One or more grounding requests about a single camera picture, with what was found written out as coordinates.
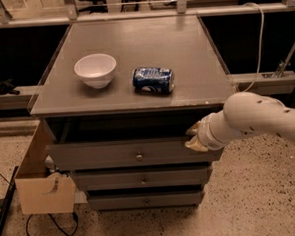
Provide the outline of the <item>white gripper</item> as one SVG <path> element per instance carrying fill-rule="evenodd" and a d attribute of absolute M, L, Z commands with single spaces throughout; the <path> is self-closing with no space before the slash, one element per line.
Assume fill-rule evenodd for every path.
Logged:
<path fill-rule="evenodd" d="M 222 111 L 210 113 L 190 126 L 185 133 L 188 136 L 198 134 L 198 137 L 194 136 L 185 143 L 188 149 L 198 152 L 222 149 L 236 138 L 236 131 L 228 125 Z"/>

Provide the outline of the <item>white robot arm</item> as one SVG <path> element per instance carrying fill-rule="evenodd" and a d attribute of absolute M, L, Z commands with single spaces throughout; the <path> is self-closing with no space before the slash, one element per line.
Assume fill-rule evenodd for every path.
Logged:
<path fill-rule="evenodd" d="M 219 150 L 231 141 L 258 134 L 275 134 L 295 143 L 295 109 L 278 99 L 238 92 L 226 100 L 223 109 L 193 124 L 185 146 L 199 152 Z"/>

